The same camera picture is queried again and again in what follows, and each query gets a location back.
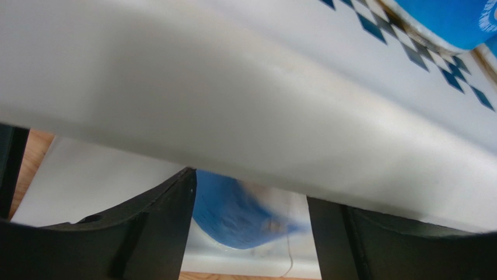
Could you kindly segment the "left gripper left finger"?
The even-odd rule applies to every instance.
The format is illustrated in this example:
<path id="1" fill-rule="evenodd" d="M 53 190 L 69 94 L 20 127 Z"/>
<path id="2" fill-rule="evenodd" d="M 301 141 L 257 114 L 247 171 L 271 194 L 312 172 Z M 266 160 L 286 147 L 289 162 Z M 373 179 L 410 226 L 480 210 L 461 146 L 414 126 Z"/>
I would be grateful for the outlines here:
<path id="1" fill-rule="evenodd" d="M 178 279 L 190 229 L 194 169 L 77 223 L 1 222 L 2 279 Z"/>

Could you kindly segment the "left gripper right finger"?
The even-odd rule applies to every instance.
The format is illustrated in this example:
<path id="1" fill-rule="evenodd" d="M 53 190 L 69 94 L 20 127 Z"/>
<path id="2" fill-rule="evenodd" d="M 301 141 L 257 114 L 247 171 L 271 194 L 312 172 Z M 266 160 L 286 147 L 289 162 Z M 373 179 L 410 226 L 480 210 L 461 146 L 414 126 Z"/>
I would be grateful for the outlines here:
<path id="1" fill-rule="evenodd" d="M 495 279 L 496 233 L 307 199 L 323 279 Z"/>

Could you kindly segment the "plastic-wrapped roll blue label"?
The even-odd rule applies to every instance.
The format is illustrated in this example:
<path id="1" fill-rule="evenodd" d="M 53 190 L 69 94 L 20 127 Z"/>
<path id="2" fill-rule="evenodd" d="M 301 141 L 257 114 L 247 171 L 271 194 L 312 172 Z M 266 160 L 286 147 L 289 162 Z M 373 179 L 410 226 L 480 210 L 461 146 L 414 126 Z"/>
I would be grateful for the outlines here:
<path id="1" fill-rule="evenodd" d="M 196 179 L 192 218 L 202 231 L 224 246 L 252 249 L 310 231 L 310 224 L 294 209 L 301 199 L 292 192 L 200 169 Z"/>

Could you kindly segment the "dark blue roll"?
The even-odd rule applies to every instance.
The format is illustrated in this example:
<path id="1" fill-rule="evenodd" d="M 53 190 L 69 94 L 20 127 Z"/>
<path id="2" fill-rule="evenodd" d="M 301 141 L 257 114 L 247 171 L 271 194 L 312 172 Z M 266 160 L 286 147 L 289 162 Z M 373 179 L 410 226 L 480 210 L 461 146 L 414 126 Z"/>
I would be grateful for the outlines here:
<path id="1" fill-rule="evenodd" d="M 496 1 L 384 1 L 433 45 L 459 54 L 496 35 Z"/>

